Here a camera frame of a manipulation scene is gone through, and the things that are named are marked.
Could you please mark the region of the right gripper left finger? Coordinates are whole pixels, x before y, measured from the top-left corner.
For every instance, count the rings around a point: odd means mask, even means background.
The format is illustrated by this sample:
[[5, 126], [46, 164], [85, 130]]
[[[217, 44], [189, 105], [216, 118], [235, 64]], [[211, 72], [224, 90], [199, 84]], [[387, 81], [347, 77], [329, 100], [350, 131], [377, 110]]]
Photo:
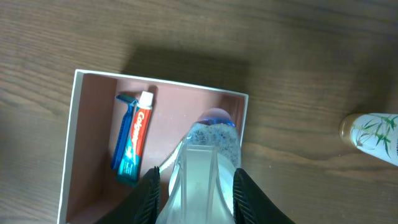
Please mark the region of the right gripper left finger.
[[160, 211], [160, 172], [149, 169], [133, 191], [95, 224], [155, 224]]

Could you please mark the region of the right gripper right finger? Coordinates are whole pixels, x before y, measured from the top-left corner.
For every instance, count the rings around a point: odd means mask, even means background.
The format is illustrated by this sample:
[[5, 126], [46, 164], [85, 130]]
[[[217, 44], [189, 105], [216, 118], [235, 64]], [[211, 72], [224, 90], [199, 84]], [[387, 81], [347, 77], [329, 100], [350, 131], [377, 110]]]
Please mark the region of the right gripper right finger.
[[236, 224], [295, 224], [242, 168], [233, 178], [233, 215]]

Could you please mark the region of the red green toothpaste tube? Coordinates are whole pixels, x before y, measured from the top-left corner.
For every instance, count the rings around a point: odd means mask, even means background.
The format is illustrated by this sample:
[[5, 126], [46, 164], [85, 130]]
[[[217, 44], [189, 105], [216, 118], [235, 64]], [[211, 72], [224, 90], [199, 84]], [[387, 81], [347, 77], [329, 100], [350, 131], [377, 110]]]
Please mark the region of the red green toothpaste tube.
[[124, 152], [119, 163], [117, 179], [129, 185], [136, 185], [139, 180], [154, 94], [143, 91], [139, 100], [127, 95], [118, 95], [116, 98], [127, 103], [129, 107], [127, 109], [129, 113], [124, 116], [124, 119], [129, 120], [129, 126], [125, 124], [123, 127]]

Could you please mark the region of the green white toothbrush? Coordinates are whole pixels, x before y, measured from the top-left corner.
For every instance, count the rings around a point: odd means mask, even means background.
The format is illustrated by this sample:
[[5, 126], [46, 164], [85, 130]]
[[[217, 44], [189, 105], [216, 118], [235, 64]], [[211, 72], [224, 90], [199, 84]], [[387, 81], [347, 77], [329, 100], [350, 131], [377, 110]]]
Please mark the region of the green white toothbrush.
[[169, 166], [171, 166], [177, 159], [178, 152], [181, 148], [182, 142], [180, 141], [177, 147], [169, 154], [169, 156], [159, 166], [159, 172], [162, 173]]

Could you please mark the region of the clear pump soap bottle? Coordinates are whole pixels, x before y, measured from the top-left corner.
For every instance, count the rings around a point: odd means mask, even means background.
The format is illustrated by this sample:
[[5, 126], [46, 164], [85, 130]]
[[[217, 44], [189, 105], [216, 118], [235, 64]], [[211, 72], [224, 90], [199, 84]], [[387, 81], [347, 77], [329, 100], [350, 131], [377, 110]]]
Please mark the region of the clear pump soap bottle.
[[234, 223], [233, 176], [241, 166], [241, 137], [229, 113], [204, 112], [181, 142], [169, 166], [169, 199], [156, 222]]

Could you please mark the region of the blue disposable razor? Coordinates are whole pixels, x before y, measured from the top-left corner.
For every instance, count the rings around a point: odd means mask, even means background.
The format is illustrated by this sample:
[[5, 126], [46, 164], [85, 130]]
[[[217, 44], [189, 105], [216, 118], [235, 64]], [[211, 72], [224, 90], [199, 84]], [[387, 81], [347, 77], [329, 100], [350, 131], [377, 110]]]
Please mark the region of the blue disposable razor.
[[131, 126], [132, 117], [134, 114], [134, 108], [137, 104], [137, 100], [128, 95], [119, 94], [116, 99], [127, 105], [127, 111], [125, 112], [121, 121], [118, 140], [114, 150], [113, 159], [111, 161], [111, 168], [113, 170], [119, 169], [121, 159], [124, 153], [124, 148], [127, 142], [129, 128]]

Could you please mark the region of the white botanical lotion tube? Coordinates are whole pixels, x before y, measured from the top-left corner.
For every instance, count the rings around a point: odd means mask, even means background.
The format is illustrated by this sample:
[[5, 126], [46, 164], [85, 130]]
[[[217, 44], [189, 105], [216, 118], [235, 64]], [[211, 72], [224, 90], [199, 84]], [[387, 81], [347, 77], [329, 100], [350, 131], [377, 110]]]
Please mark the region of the white botanical lotion tube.
[[396, 114], [350, 114], [341, 121], [339, 135], [345, 144], [397, 165]]

